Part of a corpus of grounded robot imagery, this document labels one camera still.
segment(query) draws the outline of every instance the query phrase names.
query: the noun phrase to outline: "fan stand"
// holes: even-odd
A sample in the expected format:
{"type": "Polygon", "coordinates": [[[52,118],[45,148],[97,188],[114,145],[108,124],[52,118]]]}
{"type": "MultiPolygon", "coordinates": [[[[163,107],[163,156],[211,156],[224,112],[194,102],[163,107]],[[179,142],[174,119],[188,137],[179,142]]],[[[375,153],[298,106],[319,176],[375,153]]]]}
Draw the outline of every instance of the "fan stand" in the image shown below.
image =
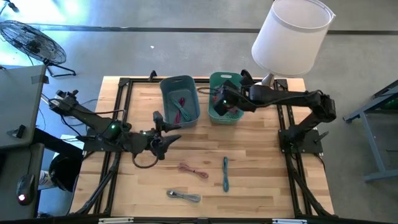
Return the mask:
{"type": "Polygon", "coordinates": [[[56,65],[56,64],[50,62],[48,59],[45,59],[45,60],[43,61],[43,63],[44,63],[44,65],[45,65],[46,69],[50,72],[51,77],[64,77],[64,76],[69,76],[69,75],[76,76],[76,72],[75,72],[74,70],[69,69],[69,68],[65,68],[65,67],[60,66],[60,65],[56,65]],[[70,72],[72,72],[72,73],[61,74],[61,75],[54,75],[54,73],[51,71],[51,69],[50,69],[49,66],[55,66],[55,67],[58,67],[58,68],[62,68],[62,69],[64,69],[64,70],[70,71],[70,72]]]}

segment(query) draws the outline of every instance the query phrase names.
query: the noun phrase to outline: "wooden table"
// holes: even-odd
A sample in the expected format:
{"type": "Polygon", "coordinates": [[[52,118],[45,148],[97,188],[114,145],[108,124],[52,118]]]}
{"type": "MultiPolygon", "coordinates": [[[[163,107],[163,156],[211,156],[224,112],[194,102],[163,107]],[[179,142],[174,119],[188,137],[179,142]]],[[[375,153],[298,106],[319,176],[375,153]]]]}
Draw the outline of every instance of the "wooden table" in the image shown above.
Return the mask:
{"type": "MultiPolygon", "coordinates": [[[[114,108],[120,77],[104,77],[96,111],[114,108]]],[[[287,79],[290,91],[304,91],[302,79],[287,79]]],[[[113,201],[112,216],[123,217],[223,217],[272,218],[294,217],[284,156],[277,139],[279,120],[275,106],[247,112],[237,125],[212,124],[207,113],[208,95],[198,94],[201,116],[194,128],[167,133],[181,134],[165,155],[150,169],[138,169],[131,154],[122,153],[113,201]],[[223,192],[222,163],[229,158],[229,192],[223,192]],[[208,179],[179,172],[177,165],[189,166],[209,173],[208,179]],[[200,203],[166,196],[167,189],[202,195],[200,203]]],[[[132,131],[154,126],[152,112],[163,113],[162,94],[158,83],[135,83],[127,121],[132,131]]],[[[295,122],[310,112],[293,107],[295,122]]],[[[84,161],[73,199],[71,212],[78,210],[98,185],[104,153],[96,152],[84,161]]],[[[137,161],[153,160],[144,152],[137,161]]],[[[324,208],[333,213],[328,184],[321,162],[303,154],[307,184],[324,208]]],[[[104,208],[108,190],[105,189],[104,208]]],[[[298,191],[303,209],[302,194],[298,191]]]]}

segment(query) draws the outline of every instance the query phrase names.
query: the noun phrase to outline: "blue plastic basket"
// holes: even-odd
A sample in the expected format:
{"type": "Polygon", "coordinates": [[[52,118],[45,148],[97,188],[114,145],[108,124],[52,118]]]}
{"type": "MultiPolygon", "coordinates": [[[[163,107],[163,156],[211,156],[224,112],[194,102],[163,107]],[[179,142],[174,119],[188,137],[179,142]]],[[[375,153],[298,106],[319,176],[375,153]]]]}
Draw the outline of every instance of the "blue plastic basket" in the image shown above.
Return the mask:
{"type": "MultiPolygon", "coordinates": [[[[242,76],[237,73],[231,73],[231,72],[216,72],[213,73],[210,76],[210,88],[214,89],[219,86],[221,86],[226,80],[231,81],[234,83],[238,88],[241,87],[241,81],[242,76]]],[[[213,107],[213,95],[210,95],[209,97],[209,107],[208,107],[208,113],[210,116],[210,121],[216,124],[234,124],[238,122],[241,117],[243,116],[243,111],[238,110],[236,114],[233,116],[231,115],[231,112],[227,112],[224,116],[218,115],[218,113],[214,110],[213,107]]]]}
{"type": "Polygon", "coordinates": [[[188,75],[177,77],[170,77],[160,82],[160,89],[163,96],[163,107],[165,121],[174,124],[174,119],[179,112],[178,108],[173,104],[172,98],[180,99],[185,98],[183,108],[188,112],[191,117],[190,121],[185,121],[181,116],[181,123],[178,123],[182,128],[189,128],[198,122],[200,116],[199,100],[195,81],[188,75]]]}

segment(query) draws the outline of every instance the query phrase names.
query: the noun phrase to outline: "concrete floor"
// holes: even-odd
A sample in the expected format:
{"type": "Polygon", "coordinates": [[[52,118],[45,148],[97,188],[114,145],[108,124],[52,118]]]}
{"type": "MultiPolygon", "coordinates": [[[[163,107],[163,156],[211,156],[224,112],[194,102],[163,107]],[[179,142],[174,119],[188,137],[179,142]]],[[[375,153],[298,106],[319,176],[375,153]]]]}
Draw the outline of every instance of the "concrete floor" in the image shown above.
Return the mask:
{"type": "MultiPolygon", "coordinates": [[[[118,27],[260,28],[271,0],[67,0],[17,1],[21,13],[5,8],[0,21],[15,19],[43,24],[118,27]]],[[[396,0],[324,0],[337,15],[332,29],[398,30],[396,0]]],[[[186,34],[134,32],[45,32],[66,51],[63,64],[77,77],[50,78],[44,93],[80,90],[80,102],[98,96],[105,75],[203,75],[248,69],[264,73],[251,57],[256,34],[186,34]]],[[[0,42],[0,64],[30,65],[25,55],[0,42]]],[[[321,124],[330,134],[323,140],[326,175],[337,215],[345,218],[398,221],[398,179],[365,183],[376,171],[360,120],[345,124],[342,117],[373,93],[397,79],[398,36],[328,35],[314,68],[306,76],[308,90],[321,89],[336,101],[338,119],[321,124]]],[[[95,103],[88,105],[94,108],[95,103]]],[[[73,134],[57,115],[41,105],[46,131],[59,137],[73,134]]],[[[46,152],[44,168],[52,153],[46,152]]],[[[40,211],[63,215],[71,195],[58,189],[42,192],[40,211]]]]}

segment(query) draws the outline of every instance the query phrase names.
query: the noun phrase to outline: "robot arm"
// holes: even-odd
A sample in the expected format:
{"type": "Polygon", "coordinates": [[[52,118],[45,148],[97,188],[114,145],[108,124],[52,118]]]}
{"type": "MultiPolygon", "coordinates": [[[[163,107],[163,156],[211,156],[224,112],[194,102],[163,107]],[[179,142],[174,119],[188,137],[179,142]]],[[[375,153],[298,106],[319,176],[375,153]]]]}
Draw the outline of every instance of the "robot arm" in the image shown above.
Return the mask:
{"type": "Polygon", "coordinates": [[[238,88],[227,80],[217,90],[218,100],[214,109],[219,115],[224,115],[233,107],[251,112],[270,105],[309,107],[312,110],[311,114],[300,124],[290,126],[286,135],[290,141],[299,141],[319,123],[329,123],[336,119],[335,101],[320,90],[311,92],[273,90],[268,86],[255,85],[248,73],[243,73],[241,84],[242,88],[238,88]]]}
{"type": "Polygon", "coordinates": [[[129,132],[131,124],[100,117],[98,115],[100,113],[94,113],[79,104],[76,100],[77,93],[77,90],[72,93],[59,90],[56,98],[49,100],[49,106],[57,114],[73,116],[89,126],[95,136],[92,138],[78,136],[77,138],[85,143],[97,146],[93,147],[95,151],[127,151],[131,152],[135,158],[144,150],[150,150],[157,160],[163,160],[169,146],[181,137],[181,135],[162,136],[162,131],[168,132],[181,127],[165,123],[158,111],[154,112],[155,128],[149,131],[140,131],[139,133],[129,132]]]}

